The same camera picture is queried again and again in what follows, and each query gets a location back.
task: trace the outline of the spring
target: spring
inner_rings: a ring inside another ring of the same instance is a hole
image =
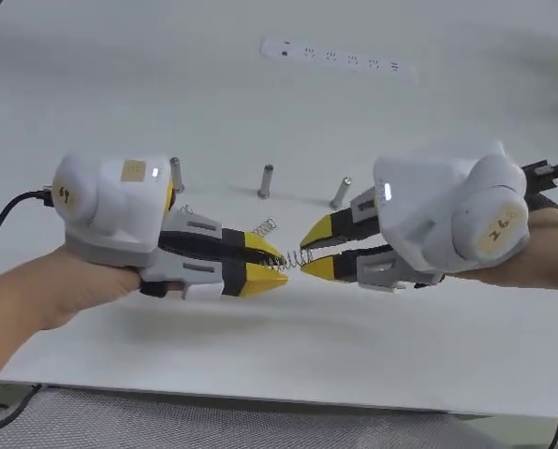
[[[181,206],[179,208],[179,212],[181,213],[185,213],[187,215],[194,215],[194,211],[192,210],[192,208],[189,206],[189,204],[185,204],[184,206]]]
[[[311,250],[298,250],[284,253],[283,260],[273,257],[262,265],[275,271],[288,271],[310,264],[313,260],[315,260],[315,256]]]
[[[259,224],[256,228],[254,228],[251,232],[252,234],[256,234],[259,237],[265,237],[276,228],[277,223],[273,220],[273,218],[268,218],[264,222]]]

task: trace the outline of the white tabletop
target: white tabletop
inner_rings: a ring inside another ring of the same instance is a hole
[[[406,77],[277,61],[265,36],[412,64]],[[198,213],[295,249],[340,179],[380,153],[502,139],[558,163],[558,2],[7,0],[0,8],[0,208],[70,151],[182,158]],[[256,189],[275,165],[272,197]],[[552,194],[558,200],[558,190]],[[62,242],[23,205],[0,271]],[[558,413],[558,293],[447,281],[398,296],[306,278],[205,304],[132,296],[31,339],[22,383],[461,413]]]

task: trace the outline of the hand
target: hand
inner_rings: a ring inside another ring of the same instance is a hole
[[[529,229],[527,247],[502,265],[450,276],[503,287],[558,289],[558,209],[531,212]]]
[[[14,276],[11,283],[22,289],[18,296],[32,301],[44,329],[62,326],[79,311],[125,297],[140,287],[136,270],[90,264],[65,247],[10,274]]]

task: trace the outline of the metal peg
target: metal peg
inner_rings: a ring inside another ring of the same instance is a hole
[[[173,181],[173,191],[180,194],[184,190],[184,182],[182,181],[182,166],[179,157],[170,158],[170,177]]]
[[[262,182],[260,183],[260,188],[258,189],[258,197],[260,199],[267,199],[271,195],[271,179],[273,170],[274,167],[271,164],[264,166],[264,171],[262,172]]]
[[[333,210],[338,210],[342,207],[342,202],[344,201],[345,194],[347,194],[347,189],[350,188],[350,185],[352,185],[352,179],[349,176],[342,179],[342,183],[340,184],[339,189],[337,189],[337,193],[329,203],[329,206]]]

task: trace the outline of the power strip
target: power strip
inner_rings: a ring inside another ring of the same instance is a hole
[[[272,59],[333,66],[354,72],[397,77],[412,82],[419,81],[416,68],[409,63],[369,57],[354,51],[322,49],[288,39],[265,38],[260,53]]]

